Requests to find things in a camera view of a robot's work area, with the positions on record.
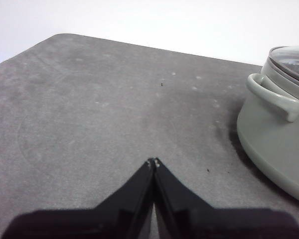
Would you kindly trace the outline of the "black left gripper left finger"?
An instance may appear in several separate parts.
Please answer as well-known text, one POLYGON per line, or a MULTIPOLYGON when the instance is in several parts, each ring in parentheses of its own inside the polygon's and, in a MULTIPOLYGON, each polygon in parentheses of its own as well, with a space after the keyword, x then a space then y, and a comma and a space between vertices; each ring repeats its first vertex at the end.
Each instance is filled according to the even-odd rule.
POLYGON ((98 206, 90 209, 39 210, 15 217, 4 239, 147 238, 153 207, 154 160, 98 206))

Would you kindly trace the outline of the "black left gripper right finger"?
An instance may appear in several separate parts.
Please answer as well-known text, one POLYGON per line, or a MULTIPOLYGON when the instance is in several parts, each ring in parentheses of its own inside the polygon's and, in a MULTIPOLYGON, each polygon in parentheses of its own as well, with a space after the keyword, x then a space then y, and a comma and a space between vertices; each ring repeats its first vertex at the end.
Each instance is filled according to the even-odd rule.
POLYGON ((158 159, 154 204, 162 239, 299 239, 288 213, 267 208, 215 208, 184 186, 158 159))

